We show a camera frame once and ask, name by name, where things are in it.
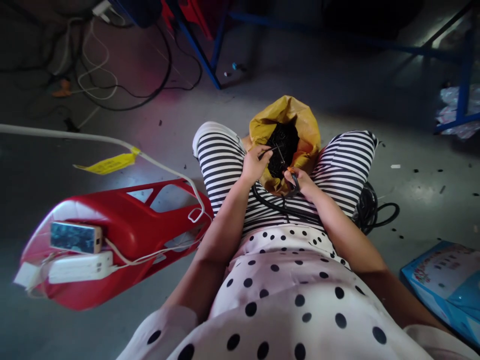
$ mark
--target red object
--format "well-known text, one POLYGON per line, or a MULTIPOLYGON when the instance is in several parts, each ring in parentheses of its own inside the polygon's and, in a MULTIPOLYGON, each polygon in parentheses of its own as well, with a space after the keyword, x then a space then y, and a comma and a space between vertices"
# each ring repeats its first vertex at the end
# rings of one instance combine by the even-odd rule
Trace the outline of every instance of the red object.
MULTIPOLYGON (((25 261, 38 264, 39 260, 55 251, 50 247, 50 223, 53 221, 100 226, 104 236, 118 248, 125 258, 131 261, 158 250, 167 249, 164 246, 165 243, 202 225, 196 237, 199 239, 207 231, 211 221, 206 214, 203 214, 200 220, 193 223, 188 219, 188 215, 193 209, 198 208, 199 210, 192 215, 192 218, 195 219, 200 214, 200 204, 167 212, 156 212, 150 208, 160 190, 167 185, 175 185, 195 197, 193 189, 188 183, 185 183, 183 179, 176 179, 74 196, 63 200, 50 211, 36 229, 23 251, 20 264, 25 261), (153 191, 145 203, 128 194, 149 189, 153 189, 153 191)), ((213 219, 209 199, 202 193, 200 193, 200 197, 205 206, 205 212, 213 219)), ((105 243, 103 245, 103 250, 108 250, 108 245, 105 243)), ((163 255, 166 258, 156 264, 153 264, 155 259, 152 259, 140 265, 127 266, 101 280, 62 284, 50 284, 46 280, 44 289, 51 300, 66 308, 72 310, 95 308, 190 254, 198 245, 197 242, 184 251, 164 252, 163 255)), ((124 262, 113 253, 113 264, 122 266, 124 262)))
MULTIPOLYGON (((217 36, 224 1, 225 0, 179 0, 178 5, 183 15, 185 15, 185 19, 189 23, 197 24, 203 32, 203 35, 208 40, 213 41, 217 36)), ((161 4, 163 5, 161 15, 168 28, 172 30, 170 20, 175 18, 174 14, 170 11, 165 0, 161 0, 161 4)))

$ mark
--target gray floor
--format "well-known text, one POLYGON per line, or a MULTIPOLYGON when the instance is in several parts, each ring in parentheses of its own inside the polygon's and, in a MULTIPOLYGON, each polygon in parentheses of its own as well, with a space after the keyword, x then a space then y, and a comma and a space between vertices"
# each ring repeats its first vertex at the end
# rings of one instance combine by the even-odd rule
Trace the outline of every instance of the gray floor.
MULTIPOLYGON (((447 1, 442 6, 432 2, 402 32, 402 39, 422 44, 458 7, 447 1)), ((33 36, 32 29, 5 21, 2 33, 15 26, 19 32, 33 36)), ((154 29, 117 30, 99 24, 96 32, 110 49, 108 68, 121 84, 146 94, 160 83, 166 61, 147 37, 162 53, 165 46, 154 29)), ((180 43, 190 50, 185 38, 180 37, 180 43)), ((3 49, 20 46, 6 35, 0 45, 3 49)), ((211 50, 211 44, 205 45, 211 50)), ((170 46, 174 65, 181 74, 173 71, 171 78, 175 82, 170 84, 188 86, 185 79, 194 81, 196 65, 175 49, 173 41, 170 46)), ((94 49, 100 48, 92 45, 91 57, 101 59, 100 50, 94 53, 94 49)), ((100 110, 83 131, 126 140, 191 177, 204 190, 191 142, 205 121, 225 124, 244 136, 256 113, 287 94, 311 107, 323 145, 336 134, 369 129, 385 145, 378 148, 369 181, 381 202, 396 202, 401 207, 394 223, 375 229, 370 238, 391 270, 398 273, 439 238, 480 249, 480 236, 474 231, 475 225, 480 227, 480 197, 472 195, 480 193, 478 141, 464 143, 452 137, 432 136, 440 85, 455 79, 455 69, 417 57, 398 70, 407 58, 388 51, 358 54, 326 40, 242 25, 225 36, 218 67, 221 80, 232 86, 216 90, 204 76, 195 90, 164 91, 135 111, 100 110), (246 64, 248 71, 224 78, 222 74, 231 71, 232 62, 246 64), (392 164, 400 164, 401 168, 391 169, 392 164)), ((15 59, 18 57, 5 53, 1 64, 15 64, 15 59)), ((78 124, 94 109, 82 95, 54 100, 38 90, 18 89, 18 84, 33 86, 42 79, 33 73, 0 77, 2 123, 64 130, 65 113, 28 119, 25 111, 30 109, 35 115, 64 104, 71 108, 72 120, 78 124), (31 99, 37 97, 38 101, 31 105, 31 99)), ((136 102, 119 91, 105 103, 120 107, 136 102)), ((29 236, 62 199, 173 178, 142 159, 135 166, 106 176, 72 167, 93 164, 122 151, 93 142, 0 134, 0 187, 4 194, 0 206, 3 359, 114 359, 139 323, 162 305, 186 271, 191 256, 86 312, 27 298, 22 288, 12 284, 29 236)))

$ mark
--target hand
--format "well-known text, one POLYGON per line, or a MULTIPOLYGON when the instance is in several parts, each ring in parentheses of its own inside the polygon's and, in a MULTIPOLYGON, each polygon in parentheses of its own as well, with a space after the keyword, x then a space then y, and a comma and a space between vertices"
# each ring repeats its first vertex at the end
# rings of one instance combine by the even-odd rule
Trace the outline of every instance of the hand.
POLYGON ((270 162, 270 158, 274 154, 273 151, 267 151, 270 146, 258 145, 251 149, 245 155, 243 160, 243 170, 241 172, 240 179, 248 183, 251 187, 255 182, 260 179, 264 173, 267 164, 270 162), (259 160, 259 156, 262 152, 267 151, 265 155, 259 160))
MULTIPOLYGON (((303 196, 305 196, 305 199, 313 203, 315 193, 320 191, 319 187, 315 185, 314 181, 305 171, 300 170, 296 167, 292 167, 292 169, 295 171, 296 178, 298 179, 298 185, 300 185, 300 192, 303 194, 303 196)), ((285 171, 283 173, 283 176, 287 181, 295 185, 294 178, 292 177, 290 171, 285 171)))

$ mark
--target phone screen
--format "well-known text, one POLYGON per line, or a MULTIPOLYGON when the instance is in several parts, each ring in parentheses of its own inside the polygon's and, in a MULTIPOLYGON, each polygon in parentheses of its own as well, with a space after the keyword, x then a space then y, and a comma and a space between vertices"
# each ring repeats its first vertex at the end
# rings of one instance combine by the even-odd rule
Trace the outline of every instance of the phone screen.
POLYGON ((54 248, 79 253, 95 253, 95 229, 92 227, 52 222, 50 233, 50 245, 54 248))

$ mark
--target cell phone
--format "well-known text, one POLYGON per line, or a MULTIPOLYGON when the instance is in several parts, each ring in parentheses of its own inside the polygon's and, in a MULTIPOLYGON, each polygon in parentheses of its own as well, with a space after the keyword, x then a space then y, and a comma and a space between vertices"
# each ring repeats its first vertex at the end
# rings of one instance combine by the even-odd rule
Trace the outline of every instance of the cell phone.
POLYGON ((102 249, 102 228, 67 221, 50 224, 52 248, 84 254, 98 254, 102 249))

